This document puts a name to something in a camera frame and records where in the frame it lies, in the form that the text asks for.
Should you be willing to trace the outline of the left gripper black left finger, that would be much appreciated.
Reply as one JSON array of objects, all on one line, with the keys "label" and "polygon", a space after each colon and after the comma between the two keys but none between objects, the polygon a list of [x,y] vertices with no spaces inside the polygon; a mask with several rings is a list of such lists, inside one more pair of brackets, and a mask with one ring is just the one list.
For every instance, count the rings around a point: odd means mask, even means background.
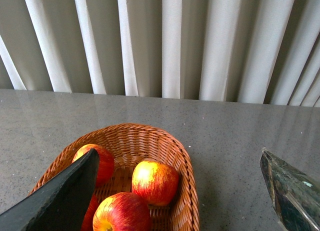
[{"label": "left gripper black left finger", "polygon": [[31,195],[0,215],[2,231],[79,231],[99,167],[91,149]]}]

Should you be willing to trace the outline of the left gripper worn right finger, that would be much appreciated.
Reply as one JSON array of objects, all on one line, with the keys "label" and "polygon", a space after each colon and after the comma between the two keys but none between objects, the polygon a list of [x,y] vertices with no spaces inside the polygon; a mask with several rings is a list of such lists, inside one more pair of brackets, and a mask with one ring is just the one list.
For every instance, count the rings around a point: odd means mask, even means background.
[{"label": "left gripper worn right finger", "polygon": [[265,147],[260,168],[272,207],[284,231],[320,229],[320,183]]}]

